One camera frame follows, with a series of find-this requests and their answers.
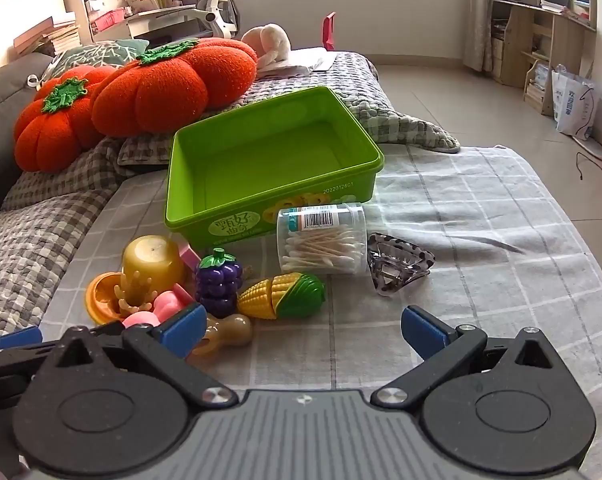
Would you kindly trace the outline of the pink toy pig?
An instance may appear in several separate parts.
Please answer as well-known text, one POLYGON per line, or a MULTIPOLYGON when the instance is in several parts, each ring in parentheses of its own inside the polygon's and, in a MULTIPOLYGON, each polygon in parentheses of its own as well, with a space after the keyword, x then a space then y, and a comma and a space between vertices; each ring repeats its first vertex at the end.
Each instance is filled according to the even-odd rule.
POLYGON ((171 290, 161 292, 153 300, 149 311, 138 311, 124 318, 123 326, 125 328, 138 324, 158 326, 187 308, 193 301, 194 298, 187 290, 174 286, 171 290))

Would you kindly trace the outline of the brown reindeer figurine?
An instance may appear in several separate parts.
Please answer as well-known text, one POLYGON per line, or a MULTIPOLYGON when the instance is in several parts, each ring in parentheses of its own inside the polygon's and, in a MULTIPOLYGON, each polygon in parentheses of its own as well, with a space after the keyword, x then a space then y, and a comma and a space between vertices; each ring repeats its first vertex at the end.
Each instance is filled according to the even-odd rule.
POLYGON ((207 315, 207 329, 191 354, 197 358, 212 356, 225 347, 243 347, 250 344, 253 328, 250 318, 243 314, 231 314, 226 318, 207 315))

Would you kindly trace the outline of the orange toy ring plate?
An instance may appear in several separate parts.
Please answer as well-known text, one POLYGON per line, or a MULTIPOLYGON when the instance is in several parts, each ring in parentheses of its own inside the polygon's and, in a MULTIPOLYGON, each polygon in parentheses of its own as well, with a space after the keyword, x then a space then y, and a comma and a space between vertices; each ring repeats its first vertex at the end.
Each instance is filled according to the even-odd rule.
POLYGON ((114 286, 121 284, 121 272, 99 274, 89 282, 84 295, 85 309, 97 325, 123 321, 128 313, 120 311, 114 286))

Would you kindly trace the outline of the yellow toy cup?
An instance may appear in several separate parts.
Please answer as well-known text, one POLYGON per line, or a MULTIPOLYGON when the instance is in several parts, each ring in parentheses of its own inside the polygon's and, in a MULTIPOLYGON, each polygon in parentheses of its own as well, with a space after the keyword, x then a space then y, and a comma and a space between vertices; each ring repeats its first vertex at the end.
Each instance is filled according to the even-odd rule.
POLYGON ((162 235, 137 237, 123 252, 122 273, 113 289, 118 310, 123 315, 150 311, 162 292, 185 281, 185 264, 174 240, 162 235))

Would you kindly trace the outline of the purple toy grapes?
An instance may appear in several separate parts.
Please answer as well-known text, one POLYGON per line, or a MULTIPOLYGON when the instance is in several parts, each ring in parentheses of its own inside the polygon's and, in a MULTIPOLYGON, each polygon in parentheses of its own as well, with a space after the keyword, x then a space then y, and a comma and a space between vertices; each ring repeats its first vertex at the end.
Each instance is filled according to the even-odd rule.
POLYGON ((214 318, 227 318, 237 310, 237 292, 243 286, 243 266, 224 248, 214 248, 199 262, 195 299, 214 318))

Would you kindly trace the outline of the grey spotted hair claw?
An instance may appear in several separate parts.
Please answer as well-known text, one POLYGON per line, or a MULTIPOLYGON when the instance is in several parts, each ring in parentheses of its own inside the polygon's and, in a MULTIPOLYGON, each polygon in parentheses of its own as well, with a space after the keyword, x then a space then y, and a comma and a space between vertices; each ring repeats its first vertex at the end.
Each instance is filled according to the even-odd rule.
POLYGON ((391 296, 427 276, 435 255, 402 238, 371 232, 367 237, 367 264, 376 292, 391 296))

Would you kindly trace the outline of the yellow green toy corn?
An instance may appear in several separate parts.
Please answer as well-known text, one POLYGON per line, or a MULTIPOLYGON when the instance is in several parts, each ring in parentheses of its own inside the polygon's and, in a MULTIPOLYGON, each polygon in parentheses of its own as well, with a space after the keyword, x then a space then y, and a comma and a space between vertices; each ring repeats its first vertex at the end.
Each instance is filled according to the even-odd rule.
POLYGON ((326 300, 324 283, 314 274, 292 272, 266 278, 242 292, 238 312, 260 320, 307 318, 326 300))

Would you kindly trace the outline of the clear cotton swab jar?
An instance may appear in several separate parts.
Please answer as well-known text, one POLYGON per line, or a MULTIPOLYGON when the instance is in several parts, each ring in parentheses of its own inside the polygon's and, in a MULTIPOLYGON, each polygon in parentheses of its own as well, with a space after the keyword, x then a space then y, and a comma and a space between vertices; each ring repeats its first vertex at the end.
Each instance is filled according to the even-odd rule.
POLYGON ((359 203, 282 209, 276 220, 284 272, 361 275, 367 271, 367 229, 359 203))

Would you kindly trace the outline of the pink toy block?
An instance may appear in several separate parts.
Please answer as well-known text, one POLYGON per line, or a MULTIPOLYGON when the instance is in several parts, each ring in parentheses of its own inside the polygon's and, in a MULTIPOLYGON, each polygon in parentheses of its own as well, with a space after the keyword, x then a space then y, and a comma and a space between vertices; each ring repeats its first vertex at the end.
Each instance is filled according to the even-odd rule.
POLYGON ((187 307, 194 302, 195 279, 200 262, 201 257, 188 243, 182 243, 177 247, 177 255, 174 259, 176 278, 171 292, 182 307, 187 307))

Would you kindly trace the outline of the green plastic box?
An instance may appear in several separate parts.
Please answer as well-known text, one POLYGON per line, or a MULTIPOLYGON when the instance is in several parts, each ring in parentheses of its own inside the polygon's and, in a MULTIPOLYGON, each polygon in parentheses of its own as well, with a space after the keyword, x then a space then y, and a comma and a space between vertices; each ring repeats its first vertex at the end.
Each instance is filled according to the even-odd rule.
POLYGON ((282 209, 367 202, 384 163, 335 92, 291 92, 176 132, 164 223, 196 250, 269 234, 282 209))

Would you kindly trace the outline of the small orange pumpkin pillow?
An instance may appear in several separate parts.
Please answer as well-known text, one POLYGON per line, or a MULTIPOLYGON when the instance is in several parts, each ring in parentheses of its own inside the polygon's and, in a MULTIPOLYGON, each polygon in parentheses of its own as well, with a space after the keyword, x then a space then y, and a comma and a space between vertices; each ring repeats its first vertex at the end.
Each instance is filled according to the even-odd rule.
POLYGON ((42 85, 13 129, 14 159, 21 170, 57 174, 95 148, 102 134, 92 123, 90 97, 114 72, 109 65, 79 65, 42 85))

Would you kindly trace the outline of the green leaf pattern pillow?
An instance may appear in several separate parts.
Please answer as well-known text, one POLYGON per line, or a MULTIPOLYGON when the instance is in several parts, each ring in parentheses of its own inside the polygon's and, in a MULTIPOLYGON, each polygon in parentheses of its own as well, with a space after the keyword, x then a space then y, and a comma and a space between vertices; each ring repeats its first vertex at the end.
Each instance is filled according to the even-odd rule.
POLYGON ((135 61, 148 48, 149 41, 144 39, 119 39, 97 41, 95 44, 75 47, 58 54, 50 62, 40 81, 47 82, 60 77, 67 70, 79 65, 92 67, 121 67, 135 61))

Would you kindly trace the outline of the pink plush bunny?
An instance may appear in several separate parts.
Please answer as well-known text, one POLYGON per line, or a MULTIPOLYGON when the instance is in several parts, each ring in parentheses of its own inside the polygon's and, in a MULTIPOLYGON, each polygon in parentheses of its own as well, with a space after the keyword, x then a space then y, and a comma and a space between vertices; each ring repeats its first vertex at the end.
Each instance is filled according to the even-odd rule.
POLYGON ((258 57, 257 78, 269 76, 305 76, 311 66, 302 64, 291 54, 292 47, 287 32, 277 24, 250 28, 241 37, 258 57))

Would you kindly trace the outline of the stack of books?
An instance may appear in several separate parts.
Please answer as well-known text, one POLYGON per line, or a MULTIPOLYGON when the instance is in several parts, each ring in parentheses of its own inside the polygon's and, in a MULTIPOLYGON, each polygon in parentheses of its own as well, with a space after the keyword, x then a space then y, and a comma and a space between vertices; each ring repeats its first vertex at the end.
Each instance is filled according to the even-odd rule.
POLYGON ((80 33, 74 18, 50 16, 17 36, 12 46, 18 55, 40 50, 55 55, 80 47, 80 33))

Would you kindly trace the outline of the wooden shelf unit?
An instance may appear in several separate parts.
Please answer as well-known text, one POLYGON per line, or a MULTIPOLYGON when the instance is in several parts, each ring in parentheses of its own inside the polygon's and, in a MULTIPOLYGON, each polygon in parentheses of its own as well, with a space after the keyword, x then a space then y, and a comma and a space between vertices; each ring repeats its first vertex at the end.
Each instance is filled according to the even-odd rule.
POLYGON ((553 114, 552 71, 592 70, 597 0, 493 0, 492 77, 522 90, 522 99, 553 114))

